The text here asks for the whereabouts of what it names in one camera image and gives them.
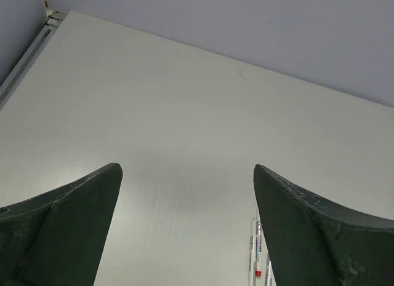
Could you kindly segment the red marker pen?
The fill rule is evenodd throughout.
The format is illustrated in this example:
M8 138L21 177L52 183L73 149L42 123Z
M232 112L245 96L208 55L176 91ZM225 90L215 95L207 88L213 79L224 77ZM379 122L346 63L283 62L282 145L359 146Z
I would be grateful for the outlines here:
M262 276L262 224L260 220L259 209L256 209L256 264L255 276L261 278Z

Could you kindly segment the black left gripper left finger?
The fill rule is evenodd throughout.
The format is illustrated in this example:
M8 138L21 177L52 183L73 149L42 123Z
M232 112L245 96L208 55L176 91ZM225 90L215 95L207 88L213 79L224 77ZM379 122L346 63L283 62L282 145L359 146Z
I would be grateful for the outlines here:
M118 163L1 208L1 285L93 285L123 170Z

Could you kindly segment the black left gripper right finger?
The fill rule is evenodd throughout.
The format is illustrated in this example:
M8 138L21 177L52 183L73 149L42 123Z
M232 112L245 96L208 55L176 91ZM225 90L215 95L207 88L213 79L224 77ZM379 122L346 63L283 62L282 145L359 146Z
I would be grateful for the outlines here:
M393 285L393 220L337 204L263 165L253 181L277 285Z

